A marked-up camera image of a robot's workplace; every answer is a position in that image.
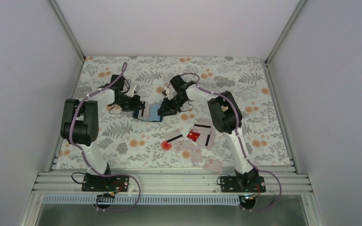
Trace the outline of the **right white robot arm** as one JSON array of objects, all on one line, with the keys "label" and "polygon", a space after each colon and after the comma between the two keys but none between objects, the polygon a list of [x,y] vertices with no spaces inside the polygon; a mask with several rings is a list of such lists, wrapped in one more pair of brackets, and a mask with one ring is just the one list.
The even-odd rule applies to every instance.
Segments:
[{"label": "right white robot arm", "polygon": [[206,90],[198,84],[199,81],[185,82],[182,76],[176,75],[170,80],[168,86],[172,86],[176,94],[163,99],[158,115],[176,115],[187,101],[206,102],[215,129],[225,136],[231,149],[237,187],[243,192],[249,191],[259,178],[259,169],[247,154],[241,128],[242,114],[233,95],[229,91],[216,93]]}]

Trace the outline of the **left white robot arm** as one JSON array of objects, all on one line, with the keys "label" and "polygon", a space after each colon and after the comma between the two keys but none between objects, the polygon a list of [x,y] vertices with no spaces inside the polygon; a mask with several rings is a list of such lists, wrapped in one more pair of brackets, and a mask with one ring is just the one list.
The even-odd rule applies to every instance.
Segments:
[{"label": "left white robot arm", "polygon": [[144,109],[140,96],[127,95],[123,90],[125,84],[127,80],[122,74],[113,75],[109,84],[99,87],[81,100],[69,98],[64,105],[60,135],[79,149],[87,165],[84,184],[93,182],[101,191],[109,189],[113,179],[109,164],[94,144],[99,134],[99,110],[107,105],[118,105],[125,112]]}]

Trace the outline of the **red credit card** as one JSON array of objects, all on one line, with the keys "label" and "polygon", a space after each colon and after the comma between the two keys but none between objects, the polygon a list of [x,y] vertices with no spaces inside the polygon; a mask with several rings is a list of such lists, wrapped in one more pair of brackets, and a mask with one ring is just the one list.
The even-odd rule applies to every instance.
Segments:
[{"label": "red credit card", "polygon": [[196,132],[194,129],[191,129],[187,135],[187,138],[192,140],[193,142],[197,143],[200,137],[200,133]]}]

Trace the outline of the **floral card in middle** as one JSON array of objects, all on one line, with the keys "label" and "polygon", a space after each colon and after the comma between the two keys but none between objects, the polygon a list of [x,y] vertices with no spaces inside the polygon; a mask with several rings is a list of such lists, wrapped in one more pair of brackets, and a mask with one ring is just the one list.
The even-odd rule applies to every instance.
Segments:
[{"label": "floral card in middle", "polygon": [[190,160],[193,164],[198,164],[203,162],[202,151],[200,148],[194,148],[190,151]]}]

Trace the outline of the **floral patterned table mat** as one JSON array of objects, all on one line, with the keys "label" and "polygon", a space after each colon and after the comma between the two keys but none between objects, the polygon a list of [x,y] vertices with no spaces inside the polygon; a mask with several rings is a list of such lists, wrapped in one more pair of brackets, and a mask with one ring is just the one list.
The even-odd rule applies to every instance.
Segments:
[{"label": "floral patterned table mat", "polygon": [[[143,102],[161,104],[175,96],[170,80],[180,75],[185,82],[197,81],[216,93],[230,92],[241,112],[240,127],[245,152],[256,166],[290,164],[279,119],[266,75],[257,57],[230,56],[87,56],[75,97],[86,95],[111,82],[124,72],[125,92],[139,95]],[[202,167],[205,160],[233,166],[230,146],[224,135],[211,133],[213,143],[201,145],[190,140],[191,131],[201,120],[208,120],[206,101],[187,101],[164,116],[161,122],[135,119],[112,102],[99,108],[98,154],[116,168]]]}]

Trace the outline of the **floral card near rail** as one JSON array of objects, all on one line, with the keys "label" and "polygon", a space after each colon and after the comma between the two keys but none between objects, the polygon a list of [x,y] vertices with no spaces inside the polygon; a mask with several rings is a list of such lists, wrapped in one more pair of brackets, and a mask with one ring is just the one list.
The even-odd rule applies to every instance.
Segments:
[{"label": "floral card near rail", "polygon": [[216,159],[205,159],[203,169],[222,173],[223,162]]}]

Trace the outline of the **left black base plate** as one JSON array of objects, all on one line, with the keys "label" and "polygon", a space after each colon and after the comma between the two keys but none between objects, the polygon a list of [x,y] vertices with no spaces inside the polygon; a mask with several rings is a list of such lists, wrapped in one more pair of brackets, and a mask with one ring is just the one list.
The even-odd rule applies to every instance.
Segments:
[{"label": "left black base plate", "polygon": [[130,178],[128,176],[101,177],[87,174],[82,183],[83,192],[127,192]]}]

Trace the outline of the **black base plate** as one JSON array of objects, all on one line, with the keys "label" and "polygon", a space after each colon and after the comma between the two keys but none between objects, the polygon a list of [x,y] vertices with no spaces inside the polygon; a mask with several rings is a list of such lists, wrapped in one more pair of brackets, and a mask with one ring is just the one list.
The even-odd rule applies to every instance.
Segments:
[{"label": "black base plate", "polygon": [[101,177],[87,174],[82,183],[83,192],[127,192],[130,178],[128,176]]},{"label": "black base plate", "polygon": [[265,193],[266,186],[263,177],[258,177],[250,186],[247,188],[241,188],[237,183],[236,176],[219,176],[217,179],[217,185],[220,186],[223,193]]}]

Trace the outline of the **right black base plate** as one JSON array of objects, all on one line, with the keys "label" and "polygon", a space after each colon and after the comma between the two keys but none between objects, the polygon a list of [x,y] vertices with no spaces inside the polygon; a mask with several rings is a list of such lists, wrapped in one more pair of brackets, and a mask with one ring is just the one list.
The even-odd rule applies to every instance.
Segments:
[{"label": "right black base plate", "polygon": [[241,188],[237,183],[236,176],[219,176],[217,179],[217,185],[220,186],[223,193],[265,193],[266,186],[263,177],[258,177],[250,186],[247,188]]}]

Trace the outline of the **aluminium rail frame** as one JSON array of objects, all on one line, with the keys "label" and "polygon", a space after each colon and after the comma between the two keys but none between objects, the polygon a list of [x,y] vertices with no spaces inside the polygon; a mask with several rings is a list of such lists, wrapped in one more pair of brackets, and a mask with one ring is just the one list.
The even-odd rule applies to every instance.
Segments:
[{"label": "aluminium rail frame", "polygon": [[[272,174],[261,173],[266,186],[265,195],[312,194],[309,177],[297,174],[290,167],[269,167]],[[118,172],[135,177],[130,181],[128,194],[137,194],[139,182],[142,194],[219,194],[218,173],[202,168],[149,168],[118,169]],[[75,170],[53,170],[37,174],[32,188],[34,193],[80,193],[83,175]]]}]

